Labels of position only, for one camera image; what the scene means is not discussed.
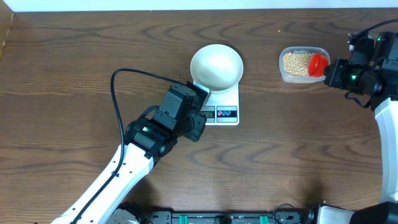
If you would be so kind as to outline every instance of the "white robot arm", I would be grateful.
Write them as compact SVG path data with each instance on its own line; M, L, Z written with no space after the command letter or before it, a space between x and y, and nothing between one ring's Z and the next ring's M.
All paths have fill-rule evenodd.
M136 72L173 82L161 106L150 106L129 124L126 132L114 92L114 78L118 72ZM135 184L172 150L180 136L195 142L205 128L206 117L200 114L200 109L206 103L210 90L199 84L187 82L184 85L148 72L120 68L113 73L111 93L121 132L121 145L87 191L53 224L105 223ZM151 111L155 113L152 119L147 119ZM138 222L131 214L122 218L130 224Z
M351 58L338 58L324 71L326 85L348 90L347 99L375 111L382 154L379 204L356 212L323 206L318 211L318 223L398 223L398 33L381 32L376 46L368 36L369 30L390 22L398 20L349 35L349 44L354 46ZM349 97L351 93L369 95L370 100L362 105Z

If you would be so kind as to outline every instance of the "wooden table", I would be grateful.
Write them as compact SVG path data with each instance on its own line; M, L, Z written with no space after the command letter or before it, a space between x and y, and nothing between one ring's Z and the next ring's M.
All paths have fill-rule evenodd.
M126 200L201 211L374 205L382 174L374 113L322 83L283 82L278 59L303 45L348 57L347 33L397 16L396 9L17 13L0 60L0 222L51 222L108 164L119 144L113 70L185 82L194 53L214 43L244 60L241 123L209 126L197 143L181 138ZM161 104L168 87L117 77L124 125Z

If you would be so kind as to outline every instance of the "food container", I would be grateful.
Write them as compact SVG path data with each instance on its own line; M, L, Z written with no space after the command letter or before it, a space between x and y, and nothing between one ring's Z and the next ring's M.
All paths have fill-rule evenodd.
M282 74L282 79L288 83L315 83L322 82L325 80L325 76L322 77L301 77L296 75L289 75L284 69L284 55L287 53L293 54L307 54L307 53L321 53L326 55L330 65L330 56L326 50L319 47L288 47L282 51L279 56L279 70L280 74Z

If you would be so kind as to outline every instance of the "red container lid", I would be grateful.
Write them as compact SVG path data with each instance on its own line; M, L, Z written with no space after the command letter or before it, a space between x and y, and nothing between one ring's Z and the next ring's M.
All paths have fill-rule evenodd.
M326 66L328 66L329 61L325 55L321 53L316 53L308 64L308 74L311 77L321 77Z

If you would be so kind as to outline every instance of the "digital kitchen scale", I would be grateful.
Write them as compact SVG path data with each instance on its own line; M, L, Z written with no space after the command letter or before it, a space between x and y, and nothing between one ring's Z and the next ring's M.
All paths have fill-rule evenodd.
M206 125L238 125L238 83L243 75L239 54L222 44L207 45L193 56L190 70L193 83L210 92L200 110L206 117Z
M239 87L223 95L210 95L206 105L200 110L206 116L206 125L239 124Z

